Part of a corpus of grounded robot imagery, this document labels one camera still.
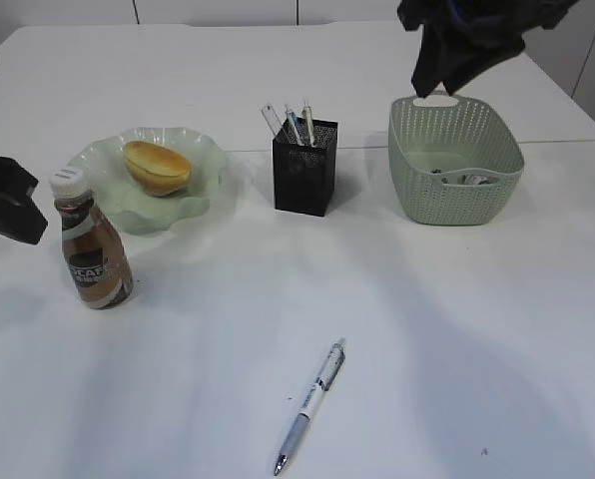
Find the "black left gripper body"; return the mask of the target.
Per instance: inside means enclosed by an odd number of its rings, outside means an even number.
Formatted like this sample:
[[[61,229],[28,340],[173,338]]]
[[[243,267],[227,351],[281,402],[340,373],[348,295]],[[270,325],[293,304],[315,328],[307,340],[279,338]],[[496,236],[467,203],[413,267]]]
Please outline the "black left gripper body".
[[[0,156],[0,236],[38,244],[47,220],[32,200],[39,181],[15,160]]]

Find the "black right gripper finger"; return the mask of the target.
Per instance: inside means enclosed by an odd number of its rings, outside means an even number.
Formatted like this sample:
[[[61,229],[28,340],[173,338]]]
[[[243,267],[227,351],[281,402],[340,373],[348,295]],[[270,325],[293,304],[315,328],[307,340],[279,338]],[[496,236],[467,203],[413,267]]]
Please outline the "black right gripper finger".
[[[459,85],[454,78],[459,53],[455,31],[433,23],[424,23],[420,50],[411,84],[418,97],[428,97],[439,85],[455,94]]]
[[[468,33],[447,30],[445,42],[447,73],[444,88],[450,95],[525,49],[522,35],[506,30]]]

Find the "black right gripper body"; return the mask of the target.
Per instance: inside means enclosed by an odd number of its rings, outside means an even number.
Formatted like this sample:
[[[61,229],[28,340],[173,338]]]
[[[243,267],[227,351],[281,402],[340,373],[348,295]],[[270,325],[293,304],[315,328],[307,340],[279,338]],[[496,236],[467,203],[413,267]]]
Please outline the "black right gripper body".
[[[536,28],[552,30],[576,4],[576,0],[408,0],[401,1],[396,12],[407,31],[432,26],[475,39],[499,39]]]

